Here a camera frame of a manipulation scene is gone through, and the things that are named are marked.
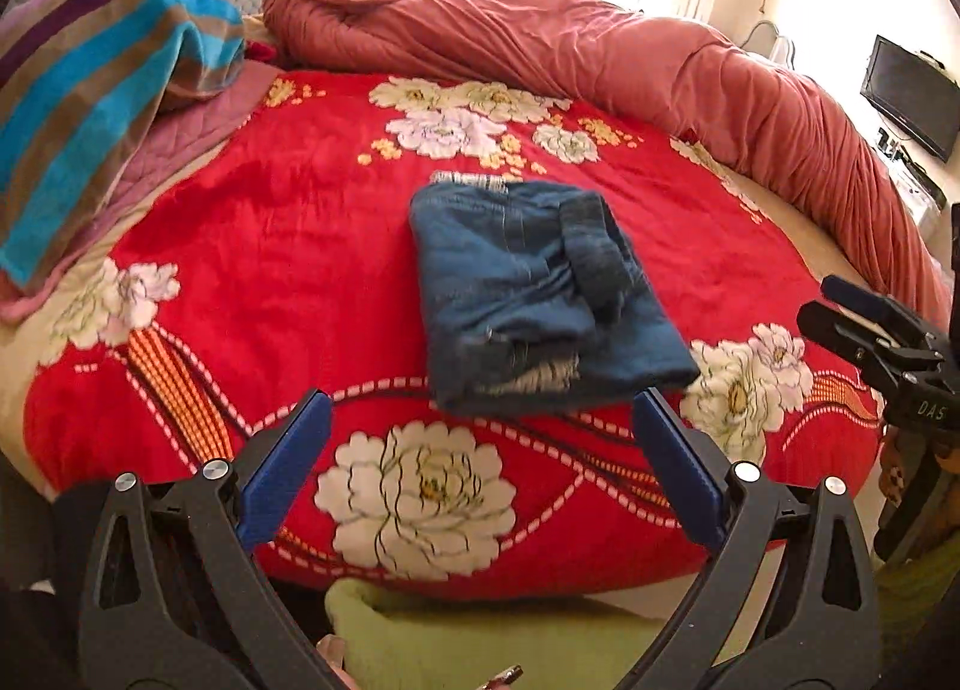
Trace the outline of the left hand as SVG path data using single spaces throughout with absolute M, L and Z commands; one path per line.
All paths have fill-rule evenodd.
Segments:
M 490 677 L 483 683 L 480 690 L 508 690 L 508 688 L 511 688 L 523 675 L 524 669 L 519 664 L 510 665 L 506 667 L 506 669 L 501 670 L 501 672 L 498 672 L 498 674 Z

